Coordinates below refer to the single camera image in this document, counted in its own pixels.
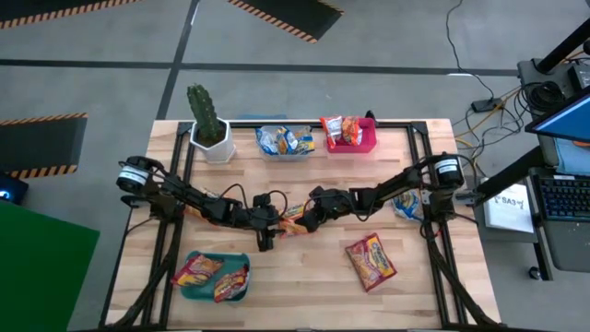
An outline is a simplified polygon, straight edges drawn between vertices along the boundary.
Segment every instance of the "chair wheel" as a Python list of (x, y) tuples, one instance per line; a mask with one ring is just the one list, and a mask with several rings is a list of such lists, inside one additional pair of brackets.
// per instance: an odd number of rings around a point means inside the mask
[(531, 267), (528, 269), (528, 277), (535, 280), (542, 280), (541, 278), (541, 271), (538, 267)]

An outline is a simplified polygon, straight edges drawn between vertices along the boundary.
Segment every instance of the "black and yellow striped mat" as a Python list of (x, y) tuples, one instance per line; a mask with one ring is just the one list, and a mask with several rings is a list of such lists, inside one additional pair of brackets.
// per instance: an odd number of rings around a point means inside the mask
[(0, 121), (0, 170), (18, 178), (77, 171), (87, 113)]
[(344, 14), (321, 0), (228, 0), (306, 42), (316, 43)]
[(4, 0), (0, 1), (0, 29), (64, 18), (139, 1), (142, 0)]

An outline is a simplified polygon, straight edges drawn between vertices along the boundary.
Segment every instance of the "cactus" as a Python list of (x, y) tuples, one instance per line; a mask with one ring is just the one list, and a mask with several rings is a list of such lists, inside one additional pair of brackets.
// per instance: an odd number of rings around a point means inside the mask
[(196, 120), (196, 139), (208, 147), (217, 144), (225, 136), (225, 130), (218, 121), (209, 92), (202, 85), (194, 84), (187, 88), (186, 96)]

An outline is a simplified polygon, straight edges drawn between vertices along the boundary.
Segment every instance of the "white paper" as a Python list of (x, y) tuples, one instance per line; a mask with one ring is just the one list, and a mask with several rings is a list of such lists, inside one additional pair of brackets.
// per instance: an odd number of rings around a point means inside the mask
[(488, 227), (534, 232), (525, 185), (513, 184), (484, 203), (484, 211)]

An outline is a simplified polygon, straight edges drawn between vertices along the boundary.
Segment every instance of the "green mat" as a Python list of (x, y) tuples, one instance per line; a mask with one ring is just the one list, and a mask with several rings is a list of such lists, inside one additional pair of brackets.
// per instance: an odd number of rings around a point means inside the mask
[(99, 233), (0, 202), (4, 331), (64, 332)]

